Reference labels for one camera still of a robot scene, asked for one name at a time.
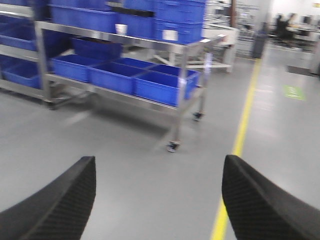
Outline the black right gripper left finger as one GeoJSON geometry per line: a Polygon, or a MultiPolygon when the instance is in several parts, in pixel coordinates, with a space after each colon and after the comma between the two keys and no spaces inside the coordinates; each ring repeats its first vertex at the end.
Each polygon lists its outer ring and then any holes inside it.
{"type": "Polygon", "coordinates": [[[0,213],[2,240],[79,240],[96,198],[96,158],[83,156],[45,187],[0,213]]]}

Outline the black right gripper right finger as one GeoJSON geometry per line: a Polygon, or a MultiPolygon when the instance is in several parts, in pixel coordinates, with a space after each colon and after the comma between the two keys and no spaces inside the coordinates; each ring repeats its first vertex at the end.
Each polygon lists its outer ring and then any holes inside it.
{"type": "Polygon", "coordinates": [[[285,191],[242,158],[226,155],[222,199],[238,240],[318,240],[320,211],[285,191]]]}

